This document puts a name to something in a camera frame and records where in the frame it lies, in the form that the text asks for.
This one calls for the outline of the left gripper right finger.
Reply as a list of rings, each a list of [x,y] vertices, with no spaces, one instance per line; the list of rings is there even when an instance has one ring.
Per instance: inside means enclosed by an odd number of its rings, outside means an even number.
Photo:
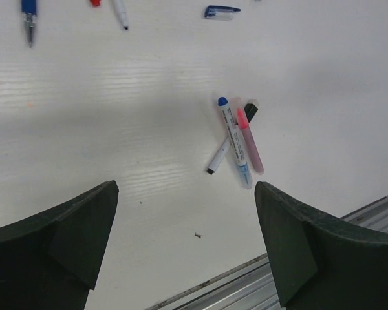
[[[267,182],[255,202],[280,306],[388,309],[388,233],[339,219]]]

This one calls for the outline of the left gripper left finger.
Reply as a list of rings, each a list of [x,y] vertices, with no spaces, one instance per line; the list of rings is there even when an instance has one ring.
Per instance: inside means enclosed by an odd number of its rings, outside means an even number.
[[[0,309],[84,309],[96,287],[118,205],[106,181],[0,227]]]

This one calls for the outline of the blue clip pen cap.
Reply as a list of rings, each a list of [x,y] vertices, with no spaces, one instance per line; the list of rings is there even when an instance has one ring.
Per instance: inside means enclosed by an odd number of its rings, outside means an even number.
[[[234,15],[240,12],[241,9],[236,7],[210,5],[204,11],[204,19],[231,21]]]

